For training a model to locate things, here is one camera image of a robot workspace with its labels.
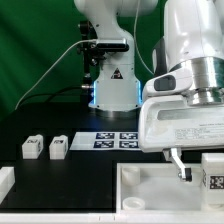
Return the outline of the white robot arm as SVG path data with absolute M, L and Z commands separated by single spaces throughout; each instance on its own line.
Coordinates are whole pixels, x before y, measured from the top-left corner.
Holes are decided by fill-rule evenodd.
M 163 153 L 191 180 L 182 151 L 224 147 L 224 0 L 167 0 L 154 77 L 143 87 L 133 72 L 136 37 L 117 19 L 147 14 L 158 0 L 74 2 L 97 35 L 89 43 L 100 62 L 90 108 L 105 116 L 138 111 L 140 149 Z

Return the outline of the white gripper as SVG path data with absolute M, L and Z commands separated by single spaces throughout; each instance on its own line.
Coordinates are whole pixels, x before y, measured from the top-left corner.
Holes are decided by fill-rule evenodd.
M 224 148 L 224 105 L 188 106 L 182 96 L 149 98 L 140 111 L 138 140 L 143 152 L 171 148 L 178 177 L 191 182 L 192 171 L 181 161 L 180 149 Z

